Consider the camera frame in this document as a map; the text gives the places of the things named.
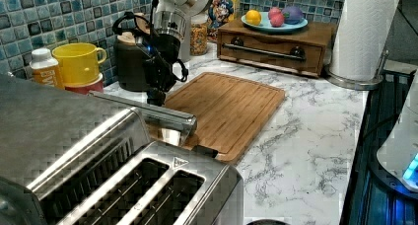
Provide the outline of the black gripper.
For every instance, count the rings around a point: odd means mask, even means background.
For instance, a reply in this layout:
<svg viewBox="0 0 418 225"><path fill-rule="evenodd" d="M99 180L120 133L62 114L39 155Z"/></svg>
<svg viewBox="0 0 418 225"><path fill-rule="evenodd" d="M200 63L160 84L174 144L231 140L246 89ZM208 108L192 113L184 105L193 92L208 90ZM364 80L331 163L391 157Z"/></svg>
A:
<svg viewBox="0 0 418 225"><path fill-rule="evenodd" d="M144 72L147 87L147 103L161 107L166 94L179 81L173 73L178 61L180 41L170 35L141 36L135 38L140 50L140 66Z"/></svg>

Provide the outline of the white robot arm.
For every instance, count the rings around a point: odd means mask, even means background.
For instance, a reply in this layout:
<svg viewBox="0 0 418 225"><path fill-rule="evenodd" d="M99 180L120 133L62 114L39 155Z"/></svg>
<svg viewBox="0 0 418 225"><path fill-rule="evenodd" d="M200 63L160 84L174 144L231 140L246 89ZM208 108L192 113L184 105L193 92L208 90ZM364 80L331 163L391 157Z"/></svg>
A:
<svg viewBox="0 0 418 225"><path fill-rule="evenodd" d="M162 106L166 93L185 82L188 69L178 57L187 30L187 18L208 9L212 0L153 0L150 33L135 39L149 85L147 103Z"/></svg>

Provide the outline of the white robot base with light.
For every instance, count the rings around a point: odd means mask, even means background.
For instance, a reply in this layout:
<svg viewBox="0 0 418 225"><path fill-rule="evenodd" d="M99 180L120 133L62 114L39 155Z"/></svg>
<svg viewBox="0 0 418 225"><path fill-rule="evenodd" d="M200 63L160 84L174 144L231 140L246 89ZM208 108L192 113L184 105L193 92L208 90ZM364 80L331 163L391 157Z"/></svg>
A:
<svg viewBox="0 0 418 225"><path fill-rule="evenodd" d="M388 189L417 199L417 71L385 70L380 91L371 171Z"/></svg>

